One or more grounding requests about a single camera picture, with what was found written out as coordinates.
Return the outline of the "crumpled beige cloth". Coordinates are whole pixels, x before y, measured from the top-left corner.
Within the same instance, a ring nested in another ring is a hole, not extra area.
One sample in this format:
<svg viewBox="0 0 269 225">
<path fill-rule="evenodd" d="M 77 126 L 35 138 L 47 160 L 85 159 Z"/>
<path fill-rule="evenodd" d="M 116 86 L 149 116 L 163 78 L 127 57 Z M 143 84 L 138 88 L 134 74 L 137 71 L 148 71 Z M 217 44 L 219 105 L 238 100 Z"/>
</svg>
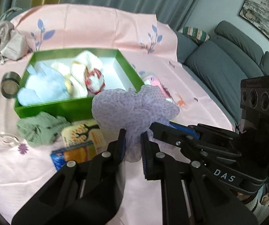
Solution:
<svg viewBox="0 0 269 225">
<path fill-rule="evenodd" d="M 0 66 L 6 61 L 17 61 L 27 55 L 29 46 L 26 36 L 9 21 L 0 21 Z"/>
</svg>

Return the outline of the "pink cartoon paper cup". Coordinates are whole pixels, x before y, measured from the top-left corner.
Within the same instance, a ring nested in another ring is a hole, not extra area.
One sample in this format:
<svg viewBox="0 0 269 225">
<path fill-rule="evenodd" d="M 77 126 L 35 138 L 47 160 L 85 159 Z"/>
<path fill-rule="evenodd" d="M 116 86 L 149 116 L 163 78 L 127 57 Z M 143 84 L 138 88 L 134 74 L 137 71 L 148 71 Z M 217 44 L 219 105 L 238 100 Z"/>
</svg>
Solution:
<svg viewBox="0 0 269 225">
<path fill-rule="evenodd" d="M 168 100 L 171 103 L 174 102 L 173 97 L 171 96 L 171 94 L 169 93 L 167 88 L 161 83 L 160 79 L 157 76 L 155 76 L 155 75 L 143 76 L 142 81 L 148 85 L 158 86 L 160 91 L 162 92 L 162 94 L 166 98 L 166 100 Z"/>
</svg>

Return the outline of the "green knitted cloth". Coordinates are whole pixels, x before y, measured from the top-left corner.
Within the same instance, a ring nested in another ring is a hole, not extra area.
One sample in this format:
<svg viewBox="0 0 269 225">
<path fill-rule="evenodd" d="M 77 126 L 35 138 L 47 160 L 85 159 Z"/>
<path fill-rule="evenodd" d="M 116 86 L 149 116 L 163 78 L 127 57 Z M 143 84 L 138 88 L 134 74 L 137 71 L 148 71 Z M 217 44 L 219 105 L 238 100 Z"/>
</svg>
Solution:
<svg viewBox="0 0 269 225">
<path fill-rule="evenodd" d="M 71 125 L 63 116 L 54 117 L 46 112 L 22 118 L 16 123 L 18 132 L 32 148 L 52 145 L 62 129 Z"/>
</svg>

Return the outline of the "purple mesh bath sponge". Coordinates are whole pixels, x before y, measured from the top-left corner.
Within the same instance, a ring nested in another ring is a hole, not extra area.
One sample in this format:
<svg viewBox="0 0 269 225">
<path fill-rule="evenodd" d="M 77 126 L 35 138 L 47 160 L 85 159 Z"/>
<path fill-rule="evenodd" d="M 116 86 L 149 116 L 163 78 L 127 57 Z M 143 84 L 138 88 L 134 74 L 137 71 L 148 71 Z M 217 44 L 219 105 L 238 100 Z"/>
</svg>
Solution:
<svg viewBox="0 0 269 225">
<path fill-rule="evenodd" d="M 139 92 L 133 89 L 110 89 L 98 93 L 92 101 L 92 115 L 101 130 L 107 134 L 126 130 L 126 160 L 134 163 L 141 159 L 141 134 L 158 122 L 169 125 L 180 112 L 168 101 L 159 87 L 144 85 Z"/>
</svg>

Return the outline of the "green cardboard box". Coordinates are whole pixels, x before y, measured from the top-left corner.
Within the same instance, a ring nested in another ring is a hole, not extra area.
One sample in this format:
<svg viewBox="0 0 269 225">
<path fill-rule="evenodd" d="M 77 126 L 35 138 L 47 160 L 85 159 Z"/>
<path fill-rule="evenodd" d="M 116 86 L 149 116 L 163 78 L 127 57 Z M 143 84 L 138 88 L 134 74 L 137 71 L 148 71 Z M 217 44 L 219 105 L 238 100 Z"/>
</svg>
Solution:
<svg viewBox="0 0 269 225">
<path fill-rule="evenodd" d="M 102 74 L 107 89 L 133 89 L 138 92 L 144 85 L 135 69 L 127 61 L 124 55 L 117 49 L 103 48 L 65 48 L 35 52 L 29 60 L 28 65 L 35 67 L 42 62 L 47 66 L 64 64 L 70 69 L 76 57 L 89 51 L 102 61 Z M 18 100 L 15 101 L 14 110 L 20 118 L 36 116 L 40 112 L 46 112 L 52 116 L 63 116 L 69 122 L 91 119 L 92 100 L 94 95 L 81 85 L 73 76 L 68 79 L 72 82 L 74 89 L 69 99 L 46 102 L 36 105 L 22 106 Z"/>
</svg>

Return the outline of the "cream tree tissue pack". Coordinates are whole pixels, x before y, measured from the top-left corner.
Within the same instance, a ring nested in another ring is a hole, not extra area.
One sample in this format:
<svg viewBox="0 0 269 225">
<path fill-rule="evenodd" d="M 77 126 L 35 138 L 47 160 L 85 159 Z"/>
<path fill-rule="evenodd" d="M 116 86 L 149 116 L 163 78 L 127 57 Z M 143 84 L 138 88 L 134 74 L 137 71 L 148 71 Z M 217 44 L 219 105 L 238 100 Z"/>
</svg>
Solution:
<svg viewBox="0 0 269 225">
<path fill-rule="evenodd" d="M 99 152 L 106 146 L 100 126 L 94 119 L 63 128 L 61 136 L 65 147 L 92 141 L 96 151 Z"/>
</svg>

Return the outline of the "striped cushion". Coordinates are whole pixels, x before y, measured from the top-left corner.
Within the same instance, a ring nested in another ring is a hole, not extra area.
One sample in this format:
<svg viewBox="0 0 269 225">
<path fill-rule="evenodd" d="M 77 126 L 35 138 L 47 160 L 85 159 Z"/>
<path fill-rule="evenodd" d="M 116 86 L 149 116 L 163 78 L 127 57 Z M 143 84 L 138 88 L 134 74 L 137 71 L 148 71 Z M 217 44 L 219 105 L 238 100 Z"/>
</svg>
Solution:
<svg viewBox="0 0 269 225">
<path fill-rule="evenodd" d="M 182 29 L 178 30 L 179 33 L 187 36 L 197 45 L 201 45 L 202 43 L 208 41 L 210 39 L 209 34 L 207 34 L 202 29 L 196 27 L 183 27 Z"/>
</svg>

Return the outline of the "blue orange tissue pack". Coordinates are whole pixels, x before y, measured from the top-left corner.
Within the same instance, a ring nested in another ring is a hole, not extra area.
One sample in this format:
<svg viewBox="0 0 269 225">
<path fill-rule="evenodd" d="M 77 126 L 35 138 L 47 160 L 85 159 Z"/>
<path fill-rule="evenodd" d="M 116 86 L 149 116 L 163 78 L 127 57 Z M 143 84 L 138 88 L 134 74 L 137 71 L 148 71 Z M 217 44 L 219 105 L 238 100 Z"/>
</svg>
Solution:
<svg viewBox="0 0 269 225">
<path fill-rule="evenodd" d="M 92 160 L 97 155 L 96 147 L 92 141 L 53 150 L 50 153 L 55 169 L 58 171 L 68 161 L 84 163 Z"/>
</svg>

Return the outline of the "clear glass jar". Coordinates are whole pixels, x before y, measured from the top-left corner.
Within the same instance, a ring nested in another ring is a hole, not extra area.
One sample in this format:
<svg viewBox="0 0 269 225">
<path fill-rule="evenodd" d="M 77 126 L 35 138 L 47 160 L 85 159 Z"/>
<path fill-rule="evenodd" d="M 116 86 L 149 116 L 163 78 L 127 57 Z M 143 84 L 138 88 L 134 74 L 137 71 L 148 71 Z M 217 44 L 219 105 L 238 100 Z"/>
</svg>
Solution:
<svg viewBox="0 0 269 225">
<path fill-rule="evenodd" d="M 19 145 L 16 123 L 19 120 L 14 110 L 21 77 L 16 72 L 3 75 L 0 84 L 0 145 L 12 148 Z"/>
</svg>

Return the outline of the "cream fluffy towel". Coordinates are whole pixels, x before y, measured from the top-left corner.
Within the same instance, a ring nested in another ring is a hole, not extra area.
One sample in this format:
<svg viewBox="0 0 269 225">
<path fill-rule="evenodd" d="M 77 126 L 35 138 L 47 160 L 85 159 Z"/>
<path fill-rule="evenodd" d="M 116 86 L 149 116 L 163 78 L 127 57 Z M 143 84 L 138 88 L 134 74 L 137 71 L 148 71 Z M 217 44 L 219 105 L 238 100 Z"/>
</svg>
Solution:
<svg viewBox="0 0 269 225">
<path fill-rule="evenodd" d="M 66 79 L 66 88 L 72 98 L 96 95 L 105 87 L 103 62 L 85 50 L 69 62 L 53 62 L 51 67 Z"/>
</svg>

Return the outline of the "blue plush toy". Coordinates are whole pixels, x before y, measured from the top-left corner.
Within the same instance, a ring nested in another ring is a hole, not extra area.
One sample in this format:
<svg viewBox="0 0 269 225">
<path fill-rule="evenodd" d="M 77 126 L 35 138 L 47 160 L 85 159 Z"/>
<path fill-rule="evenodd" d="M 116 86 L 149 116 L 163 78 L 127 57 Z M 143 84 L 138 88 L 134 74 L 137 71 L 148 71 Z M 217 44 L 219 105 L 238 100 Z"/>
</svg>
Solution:
<svg viewBox="0 0 269 225">
<path fill-rule="evenodd" d="M 73 96 L 74 84 L 58 70 L 38 62 L 27 67 L 29 76 L 17 100 L 22 106 L 66 100 Z"/>
</svg>

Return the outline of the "grey sofa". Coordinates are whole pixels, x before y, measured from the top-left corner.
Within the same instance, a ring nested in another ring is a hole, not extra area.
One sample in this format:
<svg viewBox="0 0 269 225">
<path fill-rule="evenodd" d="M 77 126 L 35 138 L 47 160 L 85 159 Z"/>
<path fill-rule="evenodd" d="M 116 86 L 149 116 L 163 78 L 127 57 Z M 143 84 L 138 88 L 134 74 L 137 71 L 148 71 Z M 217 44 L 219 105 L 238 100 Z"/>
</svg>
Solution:
<svg viewBox="0 0 269 225">
<path fill-rule="evenodd" d="M 179 32 L 176 35 L 178 61 L 238 128 L 240 83 L 247 78 L 269 76 L 269 52 L 225 20 L 201 45 Z"/>
</svg>

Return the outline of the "red white sock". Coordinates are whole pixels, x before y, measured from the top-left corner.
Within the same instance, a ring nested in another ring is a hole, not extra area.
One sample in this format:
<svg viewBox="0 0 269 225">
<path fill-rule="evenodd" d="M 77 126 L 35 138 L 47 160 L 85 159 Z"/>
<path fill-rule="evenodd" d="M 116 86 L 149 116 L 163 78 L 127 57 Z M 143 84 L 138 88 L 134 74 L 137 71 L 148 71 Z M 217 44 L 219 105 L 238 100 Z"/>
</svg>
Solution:
<svg viewBox="0 0 269 225">
<path fill-rule="evenodd" d="M 92 94 L 98 94 L 105 87 L 104 76 L 99 69 L 86 69 L 84 73 L 84 82 L 87 90 Z"/>
</svg>

